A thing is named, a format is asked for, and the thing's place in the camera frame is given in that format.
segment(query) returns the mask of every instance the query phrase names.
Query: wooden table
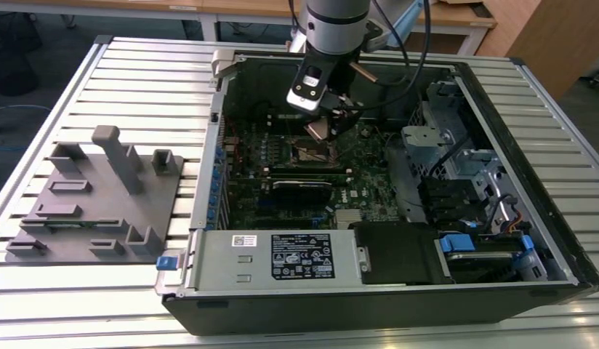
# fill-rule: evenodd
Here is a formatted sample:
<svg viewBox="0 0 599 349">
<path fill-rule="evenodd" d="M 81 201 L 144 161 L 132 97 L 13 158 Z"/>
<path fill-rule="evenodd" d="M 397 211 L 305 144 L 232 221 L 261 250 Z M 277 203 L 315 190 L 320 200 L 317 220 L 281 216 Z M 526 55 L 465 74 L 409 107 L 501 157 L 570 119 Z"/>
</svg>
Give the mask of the wooden table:
<svg viewBox="0 0 599 349">
<path fill-rule="evenodd" d="M 301 1 L 296 0 L 296 10 L 301 8 Z M 200 8 L 205 22 L 238 22 L 264 24 L 289 24 L 289 3 L 287 0 L 202 0 Z M 424 14 L 420 15 L 413 33 L 424 32 Z M 473 55 L 487 30 L 496 26 L 493 18 L 477 17 L 469 6 L 436 3 L 431 5 L 431 32 L 447 36 L 463 36 L 459 48 L 452 53 Z M 217 41 L 216 36 L 204 38 Z"/>
<path fill-rule="evenodd" d="M 296 10 L 301 0 L 296 0 Z M 218 41 L 218 23 L 262 23 L 289 25 L 287 0 L 0 0 L 0 11 L 40 12 L 61 15 L 161 18 L 197 20 L 205 41 Z M 495 27 L 492 18 L 480 18 L 467 5 L 431 5 L 431 32 L 463 36 L 456 52 L 473 55 L 484 34 Z M 413 33 L 423 33 L 423 15 Z"/>
</svg>

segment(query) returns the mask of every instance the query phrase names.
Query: gray post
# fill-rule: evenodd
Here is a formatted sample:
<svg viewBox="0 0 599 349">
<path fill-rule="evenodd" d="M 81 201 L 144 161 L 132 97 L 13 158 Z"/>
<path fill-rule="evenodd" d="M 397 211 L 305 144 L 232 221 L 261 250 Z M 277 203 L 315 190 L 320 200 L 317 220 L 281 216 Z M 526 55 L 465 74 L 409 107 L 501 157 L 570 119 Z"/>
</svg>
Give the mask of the gray post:
<svg viewBox="0 0 599 349">
<path fill-rule="evenodd" d="M 104 149 L 112 169 L 129 195 L 133 195 L 142 191 L 142 183 L 137 177 L 137 171 L 133 169 L 132 161 L 126 157 L 125 149 L 118 142 L 120 133 L 116 126 L 98 125 L 93 132 L 93 143 Z"/>
</svg>

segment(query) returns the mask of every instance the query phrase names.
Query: wire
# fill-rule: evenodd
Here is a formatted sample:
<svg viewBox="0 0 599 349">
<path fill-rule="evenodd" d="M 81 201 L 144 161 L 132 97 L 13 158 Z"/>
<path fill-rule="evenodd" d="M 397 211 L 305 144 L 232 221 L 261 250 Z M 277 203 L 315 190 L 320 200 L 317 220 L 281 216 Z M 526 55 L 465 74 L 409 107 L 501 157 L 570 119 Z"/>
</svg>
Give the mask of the wire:
<svg viewBox="0 0 599 349">
<path fill-rule="evenodd" d="M 423 6 L 424 6 L 424 45 L 423 45 L 423 53 L 420 54 L 420 59 L 417 61 L 416 71 L 413 72 L 413 76 L 411 78 L 411 82 L 407 85 L 405 89 L 403 90 L 403 93 L 393 97 L 389 100 L 385 100 L 383 102 L 379 102 L 373 105 L 353 105 L 353 106 L 344 106 L 343 109 L 348 111 L 369 111 L 371 109 L 377 109 L 383 107 L 384 105 L 389 105 L 397 100 L 403 99 L 407 96 L 407 92 L 412 89 L 413 85 L 416 84 L 417 77 L 420 76 L 420 71 L 423 70 L 424 61 L 427 60 L 427 53 L 428 53 L 428 47 L 431 45 L 431 10 L 429 10 L 429 4 L 428 0 L 423 0 Z"/>
<path fill-rule="evenodd" d="M 0 147 L 0 151 L 24 151 L 24 150 L 26 150 L 28 149 L 28 147 L 17 147 L 17 148 L 3 148 L 3 147 Z"/>
<path fill-rule="evenodd" d="M 0 107 L 0 111 L 10 108 L 32 108 L 32 109 L 42 109 L 44 111 L 52 111 L 50 108 L 44 107 L 42 105 L 32 105 L 32 104 L 18 104 L 18 105 L 6 105 Z M 0 147 L 0 151 L 24 151 L 28 147 L 17 147 L 17 148 L 5 148 Z"/>
<path fill-rule="evenodd" d="M 463 144 L 465 144 L 465 142 L 469 139 L 469 135 L 465 135 L 464 138 L 461 138 L 460 140 L 456 141 L 455 145 L 452 145 L 452 147 L 449 148 L 449 150 L 445 152 L 445 154 L 443 155 L 443 157 L 439 158 L 437 162 L 435 163 L 435 165 L 431 167 L 431 170 L 428 171 L 428 177 L 431 177 L 435 173 L 435 170 L 439 168 L 439 166 L 443 165 L 443 163 L 449 159 L 449 157 L 452 155 L 455 155 L 455 153 L 459 151 L 459 149 L 463 147 Z"/>
<path fill-rule="evenodd" d="M 296 3 L 293 0 L 289 0 L 289 10 L 291 10 L 291 26 L 293 27 L 293 29 L 300 29 L 300 31 L 305 33 L 304 29 L 301 28 L 300 21 L 297 20 Z"/>
<path fill-rule="evenodd" d="M 268 29 L 269 29 L 269 25 L 266 24 L 266 25 L 264 26 L 264 29 L 262 29 L 262 31 L 260 32 L 258 36 L 257 36 L 256 38 L 248 40 L 248 41 L 253 43 L 257 39 L 260 39 L 260 37 L 264 35 L 264 32 L 268 31 Z"/>
<path fill-rule="evenodd" d="M 409 56 L 407 55 L 405 51 L 405 45 L 403 44 L 403 40 L 400 39 L 399 33 L 396 32 L 395 26 L 389 22 L 388 16 L 385 16 L 384 10 L 381 9 L 381 6 L 379 6 L 377 0 L 371 0 L 375 6 L 375 9 L 377 9 L 379 15 L 381 16 L 383 21 L 385 22 L 385 25 L 388 26 L 389 31 L 392 32 L 392 35 L 396 40 L 396 44 L 399 45 L 400 52 L 403 53 L 403 58 L 405 60 L 405 75 L 400 78 L 396 82 L 379 82 L 379 80 L 375 81 L 375 84 L 383 87 L 392 87 L 399 86 L 403 82 L 407 80 L 407 74 L 409 73 Z"/>
<path fill-rule="evenodd" d="M 497 200 L 493 203 L 493 206 L 491 207 L 489 215 L 487 216 L 487 222 L 484 222 L 483 229 L 480 230 L 483 233 L 488 233 L 491 229 L 491 221 L 493 220 L 495 212 L 497 211 L 497 207 L 500 206 L 500 203 L 508 198 L 512 197 L 509 193 L 503 193 Z"/>
<path fill-rule="evenodd" d="M 52 111 L 50 108 L 44 107 L 42 105 L 29 105 L 29 104 L 6 105 L 3 107 L 0 107 L 0 111 L 10 108 L 33 108 L 33 109 L 42 109 L 44 111 Z"/>
<path fill-rule="evenodd" d="M 409 205 L 413 205 L 413 206 L 417 206 L 417 207 L 421 207 L 421 208 L 424 208 L 424 206 L 423 205 L 420 205 L 420 204 L 415 204 L 413 202 L 411 202 L 409 200 L 405 200 L 405 199 L 403 199 L 401 198 L 401 200 L 405 202 L 405 203 L 408 203 Z"/>
<path fill-rule="evenodd" d="M 238 31 L 237 28 L 249 28 L 252 26 L 253 23 L 246 24 L 246 25 L 240 25 L 238 23 L 234 22 L 226 22 L 228 25 L 232 26 L 233 29 L 236 29 Z"/>
<path fill-rule="evenodd" d="M 512 231 L 515 230 L 515 226 L 523 220 L 522 212 L 515 208 L 515 205 L 511 205 L 511 210 L 516 213 L 516 217 L 512 219 L 512 222 L 505 226 L 504 231 L 508 233 L 512 233 Z"/>
</svg>

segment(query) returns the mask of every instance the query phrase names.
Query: aluminum extrusion table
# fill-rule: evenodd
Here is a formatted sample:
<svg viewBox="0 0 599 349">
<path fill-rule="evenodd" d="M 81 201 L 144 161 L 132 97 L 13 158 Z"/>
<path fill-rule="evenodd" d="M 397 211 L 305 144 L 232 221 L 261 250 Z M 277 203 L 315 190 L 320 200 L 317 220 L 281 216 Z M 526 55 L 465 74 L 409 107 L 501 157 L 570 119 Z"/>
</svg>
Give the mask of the aluminum extrusion table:
<svg viewBox="0 0 599 349">
<path fill-rule="evenodd" d="M 291 336 L 194 337 L 166 313 L 153 265 L 7 267 L 18 232 L 52 163 L 57 141 L 90 139 L 98 124 L 122 130 L 140 154 L 170 148 L 186 160 L 166 249 L 185 246 L 213 89 L 217 48 L 281 51 L 273 45 L 113 38 L 94 44 L 0 193 L 0 348 L 266 345 L 277 348 L 599 348 L 599 293 L 532 309 L 499 324 L 321 332 Z M 453 60 L 431 55 L 432 60 Z M 599 156 L 526 66 L 467 57 L 536 174 L 599 269 Z M 86 152 L 101 152 L 92 144 Z"/>
</svg>

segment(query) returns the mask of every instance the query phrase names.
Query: floor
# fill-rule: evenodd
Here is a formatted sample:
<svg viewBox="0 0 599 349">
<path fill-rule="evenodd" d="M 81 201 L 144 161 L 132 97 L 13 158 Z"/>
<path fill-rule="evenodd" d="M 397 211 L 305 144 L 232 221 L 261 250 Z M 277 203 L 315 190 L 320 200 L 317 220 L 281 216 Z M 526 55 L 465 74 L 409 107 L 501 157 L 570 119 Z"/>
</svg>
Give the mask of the floor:
<svg viewBox="0 0 599 349">
<path fill-rule="evenodd" d="M 76 17 L 76 28 L 66 29 L 60 16 L 38 15 L 37 31 L 44 46 L 28 54 L 30 64 L 41 80 L 40 87 L 18 97 L 0 96 L 0 105 L 33 104 L 52 107 L 69 83 L 77 66 L 86 55 L 98 34 L 157 39 L 185 39 L 184 26 L 177 20 L 145 20 L 112 17 Z M 188 23 L 189 35 L 200 37 L 197 23 Z M 289 27 L 283 25 L 246 25 L 234 28 L 221 25 L 225 41 L 283 44 Z M 599 152 L 599 88 L 587 88 L 578 81 L 559 104 Z M 0 147 L 25 147 L 44 122 L 46 112 L 37 109 L 5 109 L 0 111 Z M 14 169 L 22 151 L 0 151 L 0 188 Z"/>
<path fill-rule="evenodd" d="M 97 35 L 185 40 L 182 23 L 177 20 L 77 16 L 74 23 L 76 27 L 69 30 L 58 15 L 37 15 L 36 26 L 44 46 L 28 54 L 28 60 L 41 84 L 33 92 L 22 96 L 0 95 L 0 106 L 26 104 L 50 108 L 60 98 Z M 190 37 L 201 38 L 198 23 L 188 24 Z M 289 37 L 289 27 L 284 25 L 248 26 L 238 23 L 234 27 L 241 32 L 240 35 L 229 24 L 221 25 L 222 40 L 284 44 Z M 37 109 L 13 108 L 0 111 L 0 147 L 25 147 L 46 115 L 48 112 Z M 0 188 L 22 154 L 24 150 L 0 151 Z"/>
</svg>

